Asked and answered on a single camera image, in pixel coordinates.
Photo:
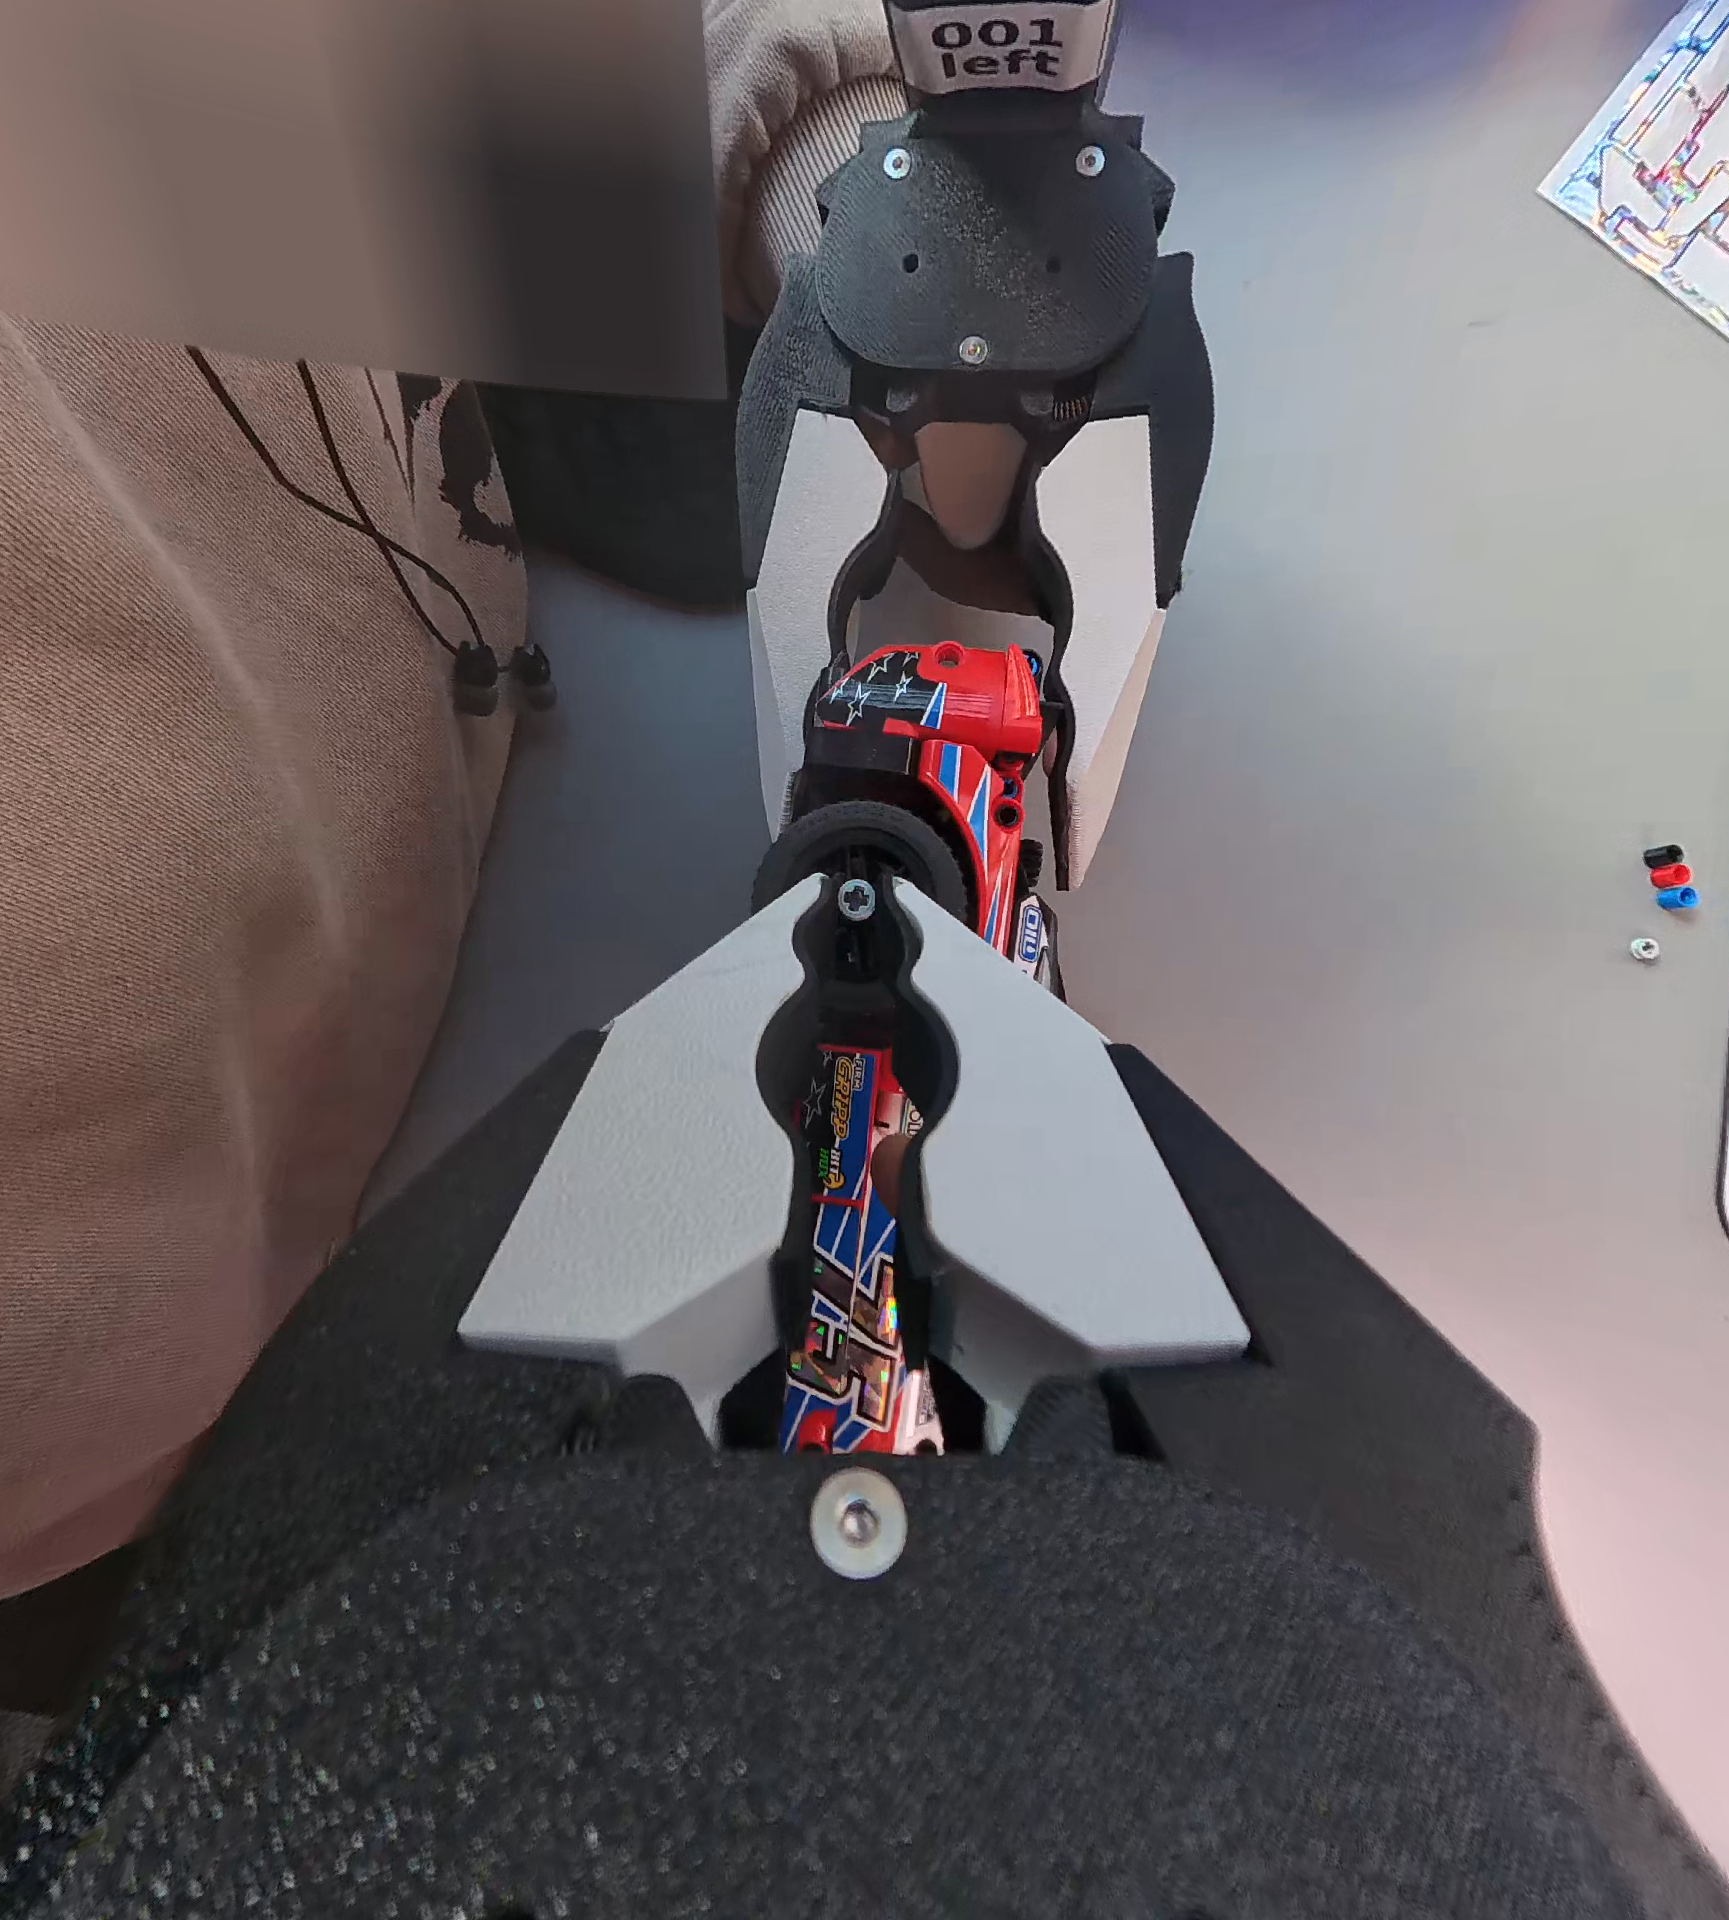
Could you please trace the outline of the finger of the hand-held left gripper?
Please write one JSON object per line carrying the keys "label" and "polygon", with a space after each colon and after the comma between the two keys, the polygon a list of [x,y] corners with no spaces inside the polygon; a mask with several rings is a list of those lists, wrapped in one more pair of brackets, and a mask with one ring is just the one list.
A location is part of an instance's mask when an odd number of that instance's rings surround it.
{"label": "finger of the hand-held left gripper", "polygon": [[1076,890],[1108,828],[1165,633],[1156,593],[1150,424],[1142,414],[1084,424],[1018,500],[1018,548],[1042,576],[1065,633],[1058,886]]}
{"label": "finger of the hand-held left gripper", "polygon": [[828,663],[828,598],[890,493],[927,507],[923,469],[884,468],[859,426],[801,409],[755,588],[746,593],[756,762],[770,833],[803,755],[805,701]]}

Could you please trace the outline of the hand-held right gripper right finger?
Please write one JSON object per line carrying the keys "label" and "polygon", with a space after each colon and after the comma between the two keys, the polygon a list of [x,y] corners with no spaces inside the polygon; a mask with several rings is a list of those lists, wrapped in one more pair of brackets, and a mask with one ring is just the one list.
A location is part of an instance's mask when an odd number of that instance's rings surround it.
{"label": "hand-held right gripper right finger", "polygon": [[1000,1452],[1042,1379],[1224,1363],[1250,1330],[1105,1037],[924,893],[911,992],[954,1067],[918,1151],[936,1343]]}

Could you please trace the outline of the holographic sticker sheet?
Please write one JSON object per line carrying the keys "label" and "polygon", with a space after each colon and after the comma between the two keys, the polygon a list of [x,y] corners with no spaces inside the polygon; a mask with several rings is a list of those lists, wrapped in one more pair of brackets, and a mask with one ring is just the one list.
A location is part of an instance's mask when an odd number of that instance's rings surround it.
{"label": "holographic sticker sheet", "polygon": [[1542,197],[1729,342],[1729,2],[1668,19]]}

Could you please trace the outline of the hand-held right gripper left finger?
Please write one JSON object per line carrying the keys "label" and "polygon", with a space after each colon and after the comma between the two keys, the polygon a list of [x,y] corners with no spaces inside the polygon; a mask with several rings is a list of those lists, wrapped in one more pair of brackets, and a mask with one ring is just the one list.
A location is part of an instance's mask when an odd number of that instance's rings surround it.
{"label": "hand-held right gripper left finger", "polygon": [[759,1055],[806,985],[797,930],[827,892],[805,877],[605,1028],[461,1315],[465,1348],[673,1379],[723,1444],[726,1396],[780,1348],[795,1163]]}

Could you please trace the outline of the person's left forearm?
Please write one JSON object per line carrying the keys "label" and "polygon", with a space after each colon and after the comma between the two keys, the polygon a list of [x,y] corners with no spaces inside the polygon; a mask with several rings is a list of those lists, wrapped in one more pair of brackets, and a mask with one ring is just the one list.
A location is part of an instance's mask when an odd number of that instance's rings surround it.
{"label": "person's left forearm", "polygon": [[724,310],[759,325],[818,243],[818,185],[904,93],[879,2],[704,2],[703,27]]}

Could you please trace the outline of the beige hooded sweater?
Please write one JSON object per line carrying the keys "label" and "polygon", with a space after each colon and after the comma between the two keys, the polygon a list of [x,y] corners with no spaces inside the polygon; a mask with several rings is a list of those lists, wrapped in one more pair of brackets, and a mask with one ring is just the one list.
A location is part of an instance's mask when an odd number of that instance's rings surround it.
{"label": "beige hooded sweater", "polygon": [[509,742],[182,347],[0,314],[0,1599],[143,1532],[352,1231]]}

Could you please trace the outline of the grey desk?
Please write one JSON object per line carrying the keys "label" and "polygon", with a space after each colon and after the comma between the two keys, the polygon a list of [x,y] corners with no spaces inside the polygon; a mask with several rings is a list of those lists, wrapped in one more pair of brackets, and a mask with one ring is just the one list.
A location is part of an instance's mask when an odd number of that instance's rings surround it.
{"label": "grey desk", "polygon": [[1124,6],[1214,445],[1060,916],[1076,1009],[1538,1423],[1729,1875],[1729,343],[1539,197],[1675,12]]}

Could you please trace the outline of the toy brick race car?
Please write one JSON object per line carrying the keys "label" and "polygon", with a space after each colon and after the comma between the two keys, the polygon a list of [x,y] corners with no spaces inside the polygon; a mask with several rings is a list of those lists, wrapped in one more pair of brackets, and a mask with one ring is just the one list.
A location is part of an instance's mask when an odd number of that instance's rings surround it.
{"label": "toy brick race car", "polygon": [[792,1110],[809,1147],[805,1319],[787,1351],[785,1453],[941,1453],[930,1373],[906,1355],[895,1190],[880,1140],[924,1123],[892,1063],[880,997],[877,904],[912,884],[1016,970],[1067,997],[1044,849],[1024,829],[1024,777],[1047,716],[1037,653],[956,641],[835,660],[806,700],[805,746],[782,823],[752,884],[766,905],[809,876],[836,881],[836,1007],[821,1018]]}

